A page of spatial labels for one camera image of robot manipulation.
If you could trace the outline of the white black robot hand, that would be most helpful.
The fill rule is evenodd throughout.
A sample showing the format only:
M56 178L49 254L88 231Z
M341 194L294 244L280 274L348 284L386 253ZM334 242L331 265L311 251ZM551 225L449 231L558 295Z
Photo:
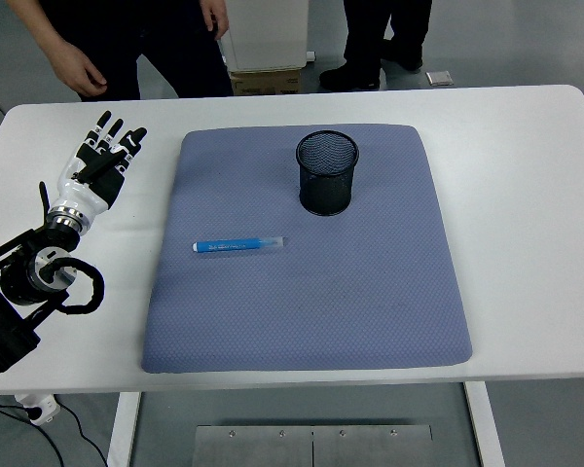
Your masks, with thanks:
M99 117L59 176L53 210L73 209L91 222L112 207L147 134L144 127L120 133L123 124L110 111Z

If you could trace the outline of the person's hand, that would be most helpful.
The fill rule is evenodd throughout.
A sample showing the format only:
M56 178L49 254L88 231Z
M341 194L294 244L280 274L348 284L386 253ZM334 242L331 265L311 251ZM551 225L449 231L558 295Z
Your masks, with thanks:
M90 59L78 48L60 42L49 54L56 76L84 97L97 97L107 91L107 81Z
M229 30L229 18L225 0L200 0L206 29L215 40L220 40Z

